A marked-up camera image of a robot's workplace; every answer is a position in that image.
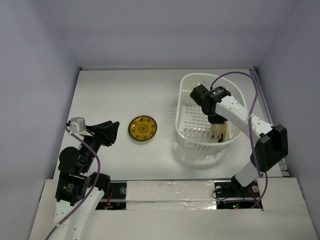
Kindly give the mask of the cream plate with flower print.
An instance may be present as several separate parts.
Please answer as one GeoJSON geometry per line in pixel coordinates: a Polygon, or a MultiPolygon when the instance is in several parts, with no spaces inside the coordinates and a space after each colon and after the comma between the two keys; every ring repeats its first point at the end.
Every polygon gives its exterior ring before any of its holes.
{"type": "Polygon", "coordinates": [[[211,137],[214,141],[218,143],[223,141],[223,127],[224,127],[224,124],[210,125],[211,137]]]}

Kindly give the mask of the yellow patterned plate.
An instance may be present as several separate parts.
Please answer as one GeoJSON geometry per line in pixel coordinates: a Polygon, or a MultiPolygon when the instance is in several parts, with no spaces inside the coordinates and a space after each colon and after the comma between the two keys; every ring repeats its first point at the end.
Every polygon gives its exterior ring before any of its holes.
{"type": "Polygon", "coordinates": [[[137,142],[151,140],[156,135],[157,130],[157,122],[148,115],[137,116],[128,125],[129,136],[137,142]]]}

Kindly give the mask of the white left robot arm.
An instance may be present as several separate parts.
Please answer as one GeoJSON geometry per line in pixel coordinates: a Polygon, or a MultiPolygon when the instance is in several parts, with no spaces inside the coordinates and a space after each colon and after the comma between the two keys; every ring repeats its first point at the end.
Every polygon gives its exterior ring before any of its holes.
{"type": "Polygon", "coordinates": [[[100,200],[113,196],[110,176],[101,173],[98,151],[115,143],[119,126],[110,120],[86,125],[83,117],[73,117],[64,125],[80,146],[66,147],[59,154],[54,227],[46,239],[82,239],[100,200]]]}

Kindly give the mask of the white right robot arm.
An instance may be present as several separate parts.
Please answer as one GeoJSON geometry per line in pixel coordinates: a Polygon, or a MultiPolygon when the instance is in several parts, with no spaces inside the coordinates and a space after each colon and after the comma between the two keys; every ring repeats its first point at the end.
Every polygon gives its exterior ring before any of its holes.
{"type": "Polygon", "coordinates": [[[261,173],[266,174],[288,155],[287,129],[281,124],[274,126],[261,120],[224,87],[209,90],[201,84],[192,90],[190,97],[201,107],[211,124],[229,121],[249,138],[252,150],[250,160],[231,178],[230,190],[235,196],[246,193],[261,173]]]}

